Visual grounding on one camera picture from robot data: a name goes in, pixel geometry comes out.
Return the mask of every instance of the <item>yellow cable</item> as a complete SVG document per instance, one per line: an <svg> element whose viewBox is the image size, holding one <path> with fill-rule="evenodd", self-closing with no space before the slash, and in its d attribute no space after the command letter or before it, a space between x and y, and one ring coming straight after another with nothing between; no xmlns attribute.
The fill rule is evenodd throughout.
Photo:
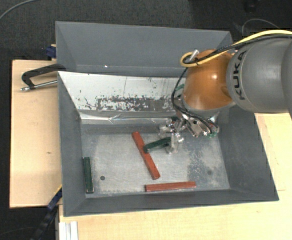
<svg viewBox="0 0 292 240"><path fill-rule="evenodd" d="M237 45L237 44L240 44L240 43L243 43L243 42L246 42L246 41L249 41L249 40L252 40L252 39L255 39L255 38L258 38L258 37L261 37L261 36L265 36L265 35L277 35L277 34L282 34L282 35L292 35L292 31L287 31L287 30L266 30L266 31L262 31L262 32L259 32L259 33L256 33L256 34L252 34L248 37L245 37L243 38L242 40L238 41L238 42L235 42L234 45ZM185 64L183 62L183 60L187 57L187 56L190 56L192 54L192 51L191 52L188 52L186 54L184 54L181 59L180 59L180 64L183 66L183 67L186 67L186 68L190 68L190 67L195 67L197 65L201 65L201 64L204 64L224 53L226 53L228 50L225 50L221 53L218 53L214 56L211 56L207 59L203 59L199 62L195 62L195 63L192 63L192 64Z"/></svg>

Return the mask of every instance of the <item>red wooden stick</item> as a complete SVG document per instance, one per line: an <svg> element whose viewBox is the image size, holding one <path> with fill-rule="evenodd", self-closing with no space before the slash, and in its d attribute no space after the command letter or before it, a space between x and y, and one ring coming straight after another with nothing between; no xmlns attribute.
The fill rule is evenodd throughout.
<svg viewBox="0 0 292 240"><path fill-rule="evenodd" d="M149 173L152 177L153 180L156 180L158 178L160 178L160 173L153 161L153 159L151 158L150 153L145 153L143 150L143 147L145 145L144 141L142 140L140 133L138 131L135 131L131 134L132 138L135 141L135 144L139 150L140 155L142 156L148 170Z"/></svg>
<svg viewBox="0 0 292 240"><path fill-rule="evenodd" d="M174 183L160 183L160 184L149 184L145 185L146 192L153 191L164 191L164 190L182 190L195 188L196 182L185 181L185 182L174 182Z"/></svg>

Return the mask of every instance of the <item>black carpet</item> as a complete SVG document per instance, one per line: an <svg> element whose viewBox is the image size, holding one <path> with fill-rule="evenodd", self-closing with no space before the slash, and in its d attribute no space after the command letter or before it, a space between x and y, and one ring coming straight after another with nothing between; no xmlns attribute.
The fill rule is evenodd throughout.
<svg viewBox="0 0 292 240"><path fill-rule="evenodd" d="M25 0L0 0L0 15L22 1ZM261 18L292 31L292 0L261 0L252 13L244 11L245 1L45 0L24 5L3 18L0 22L0 240L29 239L46 213L44 207L9 209L11 60L48 60L45 49L55 43L55 21L227 30L234 40L239 40L244 22ZM243 34L271 28L268 23L253 21L246 25ZM53 226L44 239L54 239Z"/></svg>

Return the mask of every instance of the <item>wooden table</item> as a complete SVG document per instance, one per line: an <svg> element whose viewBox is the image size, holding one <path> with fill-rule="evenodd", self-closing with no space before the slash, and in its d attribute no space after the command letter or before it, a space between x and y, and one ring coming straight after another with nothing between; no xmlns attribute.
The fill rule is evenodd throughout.
<svg viewBox="0 0 292 240"><path fill-rule="evenodd" d="M61 184L57 88L20 91L23 72L53 63L13 61L11 208L46 206ZM279 201L76 217L63 217L60 205L58 220L77 221L80 240L292 239L292 123L287 113L256 120Z"/></svg>

